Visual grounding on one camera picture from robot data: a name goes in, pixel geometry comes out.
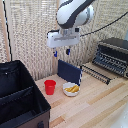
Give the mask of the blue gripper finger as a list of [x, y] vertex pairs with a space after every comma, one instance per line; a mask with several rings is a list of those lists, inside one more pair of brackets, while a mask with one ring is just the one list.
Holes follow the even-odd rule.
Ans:
[[57, 55], [58, 55], [56, 48], [53, 48], [53, 55], [54, 55], [54, 57], [57, 57]]
[[71, 47], [66, 49], [66, 55], [70, 55], [70, 53], [71, 53]]

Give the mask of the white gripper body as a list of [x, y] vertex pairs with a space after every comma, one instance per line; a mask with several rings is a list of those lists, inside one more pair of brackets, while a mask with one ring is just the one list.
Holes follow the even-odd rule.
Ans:
[[79, 42], [78, 28], [51, 30], [47, 33], [47, 46], [50, 48], [72, 46]]

